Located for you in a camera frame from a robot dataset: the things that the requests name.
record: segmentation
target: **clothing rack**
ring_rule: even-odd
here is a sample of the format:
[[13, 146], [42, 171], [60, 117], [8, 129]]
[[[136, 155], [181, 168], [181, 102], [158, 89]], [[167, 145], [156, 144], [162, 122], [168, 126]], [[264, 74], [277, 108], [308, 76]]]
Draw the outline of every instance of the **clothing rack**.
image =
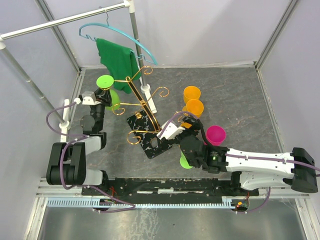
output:
[[[36, 32], [36, 31], [40, 31], [40, 30], [43, 30], [43, 29], [52, 28], [52, 27], [55, 27], [55, 26], [59, 26], [59, 25], [62, 25], [62, 24], [74, 22], [74, 21], [77, 21], [77, 20], [80, 20], [80, 19], [85, 19], [85, 18], [88, 18], [88, 17], [92, 17], [92, 16], [95, 16], [95, 15], [103, 14], [103, 13], [106, 13], [106, 12], [110, 12], [110, 11], [117, 10], [117, 9], [122, 9], [122, 8], [128, 8], [128, 11], [129, 11], [129, 14], [130, 14], [132, 30], [133, 30], [133, 36], [137, 41], [139, 41], [138, 27], [137, 27], [136, 15], [135, 15], [134, 0], [124, 0], [122, 3], [116, 4], [116, 5], [113, 5], [113, 6], [102, 7], [102, 8], [99, 8], [97, 10], [88, 11], [88, 12], [80, 13], [80, 14], [77, 14], [77, 15], [68, 16], [68, 17], [65, 17], [65, 18], [57, 19], [57, 20], [48, 21], [46, 23], [42, 23], [42, 24], [39, 24], [39, 25], [36, 25], [36, 26], [31, 26], [31, 27], [27, 27], [27, 28], [24, 28], [24, 29], [20, 29], [20, 30], [16, 30], [16, 31], [0, 34], [0, 51], [3, 52], [3, 54], [6, 56], [6, 58], [14, 66], [14, 68], [21, 74], [21, 76], [25, 79], [25, 81], [28, 83], [28, 85], [34, 90], [34, 92], [37, 95], [37, 97], [39, 97], [39, 99], [42, 100], [42, 102], [45, 104], [45, 106], [48, 108], [48, 110], [52, 111], [52, 110], [55, 109], [54, 106], [47, 99], [45, 94], [33, 82], [31, 77], [27, 74], [27, 72], [23, 69], [23, 67], [18, 63], [18, 61], [15, 59], [15, 57], [10, 53], [10, 51], [8, 50], [8, 48], [6, 47], [6, 45], [4, 43], [4, 40], [15, 38], [15, 37], [22, 36], [22, 35], [25, 35], [25, 34], [30, 34], [30, 33], [33, 33], [33, 32]], [[141, 52], [141, 48], [137, 44], [135, 46], [136, 46], [137, 55], [140, 56], [140, 54], [142, 53]], [[141, 57], [141, 59], [138, 60], [138, 63], [139, 63], [139, 67], [140, 68], [142, 68], [144, 66], [144, 61], [143, 61], [142, 57]], [[145, 77], [146, 76], [144, 74], [141, 75], [141, 90], [144, 91], [146, 97], [148, 98], [148, 95], [150, 95], [150, 86], [149, 86], [149, 84], [146, 83]], [[60, 126], [61, 129], [67, 128], [69, 126], [70, 122], [65, 117], [61, 117], [60, 114], [57, 111], [54, 112], [54, 116], [60, 122], [59, 126]]]

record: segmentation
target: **green towel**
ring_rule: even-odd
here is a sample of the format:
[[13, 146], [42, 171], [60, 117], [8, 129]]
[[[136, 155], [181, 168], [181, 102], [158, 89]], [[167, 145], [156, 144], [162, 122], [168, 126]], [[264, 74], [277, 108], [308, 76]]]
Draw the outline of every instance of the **green towel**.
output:
[[[96, 40], [96, 47], [99, 51], [100, 63], [106, 66], [114, 80], [125, 80], [128, 76], [132, 78], [139, 71], [135, 54], [131, 52], [131, 48], [101, 38]], [[126, 94], [132, 91], [126, 82], [114, 82], [113, 86]]]

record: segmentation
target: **gray floor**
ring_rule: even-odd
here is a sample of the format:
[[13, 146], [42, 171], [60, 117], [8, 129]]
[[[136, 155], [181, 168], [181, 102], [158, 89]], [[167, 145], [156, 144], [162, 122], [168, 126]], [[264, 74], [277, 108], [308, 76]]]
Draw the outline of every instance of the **gray floor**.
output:
[[[253, 199], [254, 208], [262, 200]], [[260, 212], [228, 209], [135, 210], [98, 214], [47, 207], [38, 240], [305, 240], [294, 199], [271, 199]]]
[[[81, 92], [95, 91], [96, 80], [108, 74], [106, 69], [86, 70]], [[276, 153], [279, 151], [267, 105], [254, 68], [155, 68], [147, 76], [151, 90], [169, 88], [168, 97], [153, 97], [160, 125], [185, 105], [184, 88], [200, 88], [204, 104], [201, 121], [205, 128], [220, 125], [226, 130], [226, 147], [243, 151]], [[119, 92], [122, 102], [138, 103], [132, 94]], [[130, 145], [126, 137], [131, 130], [126, 119], [139, 110], [126, 106], [126, 112], [117, 116], [106, 111], [103, 131], [107, 132], [104, 149], [87, 156], [89, 168], [105, 170], [110, 177], [119, 178], [206, 178], [212, 174], [200, 168], [184, 169], [180, 166], [180, 149], [174, 146], [167, 152], [148, 159], [140, 145]], [[90, 114], [88, 106], [76, 108], [71, 133], [82, 133], [80, 119]], [[219, 174], [215, 177], [228, 177]]]

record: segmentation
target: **white wall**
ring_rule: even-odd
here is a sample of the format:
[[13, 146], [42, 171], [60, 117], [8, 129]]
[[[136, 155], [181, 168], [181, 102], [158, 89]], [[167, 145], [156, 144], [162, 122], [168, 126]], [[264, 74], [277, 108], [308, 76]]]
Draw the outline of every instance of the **white wall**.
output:
[[[0, 7], [0, 32], [45, 22], [34, 0]], [[7, 48], [54, 106], [71, 97], [76, 72], [50, 29], [5, 41]], [[23, 239], [40, 177], [59, 136], [46, 126], [47, 109], [0, 52], [0, 239]]]
[[[56, 19], [119, 3], [119, 0], [46, 0]], [[135, 0], [139, 37], [161, 66], [203, 66], [256, 61], [289, 0]], [[106, 22], [101, 14], [61, 26], [82, 67], [96, 67], [96, 44], [79, 36], [80, 26]], [[109, 24], [133, 36], [127, 9], [109, 13]], [[84, 33], [135, 49], [102, 27]]]
[[[305, 148], [317, 167], [320, 167], [319, 13], [319, 0], [301, 0], [261, 70], [286, 150]], [[312, 199], [320, 219], [320, 194], [312, 195]]]

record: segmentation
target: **clothes hanger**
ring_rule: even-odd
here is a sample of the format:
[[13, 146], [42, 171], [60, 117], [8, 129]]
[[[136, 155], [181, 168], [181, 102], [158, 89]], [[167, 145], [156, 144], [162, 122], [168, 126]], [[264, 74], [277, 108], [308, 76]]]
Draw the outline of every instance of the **clothes hanger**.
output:
[[113, 26], [110, 26], [109, 23], [108, 23], [108, 19], [109, 19], [109, 15], [107, 12], [105, 12], [106, 15], [107, 15], [107, 19], [106, 19], [106, 23], [107, 24], [103, 24], [103, 23], [98, 23], [98, 22], [92, 22], [92, 23], [87, 23], [87, 24], [84, 24], [82, 25], [80, 28], [79, 28], [79, 36], [83, 37], [83, 38], [86, 38], [86, 39], [90, 39], [91, 41], [94, 41], [96, 42], [97, 41], [97, 38], [96, 37], [91, 37], [90, 35], [88, 34], [85, 34], [83, 35], [82, 34], [82, 29], [85, 28], [85, 27], [88, 27], [88, 26], [99, 26], [99, 27], [103, 27], [103, 28], [107, 28], [107, 29], [110, 29], [110, 30], [113, 30], [125, 37], [127, 37], [128, 39], [130, 39], [131, 41], [133, 41], [135, 44], [137, 44], [138, 46], [140, 46], [140, 48], [142, 48], [149, 56], [150, 58], [152, 59], [152, 61], [149, 61], [146, 59], [146, 56], [143, 55], [143, 54], [140, 54], [139, 56], [137, 56], [135, 54], [135, 52], [133, 50], [131, 50], [131, 52], [134, 54], [134, 56], [136, 58], [138, 58], [139, 60], [140, 59], [144, 59], [146, 62], [148, 63], [151, 63], [151, 64], [154, 64], [154, 65], [158, 65], [158, 62], [157, 60], [155, 59], [155, 57], [153, 56], [153, 54], [145, 47], [143, 46], [139, 41], [137, 41], [136, 39], [134, 39], [132, 36], [128, 35], [127, 33], [125, 33], [124, 31], [121, 31]]

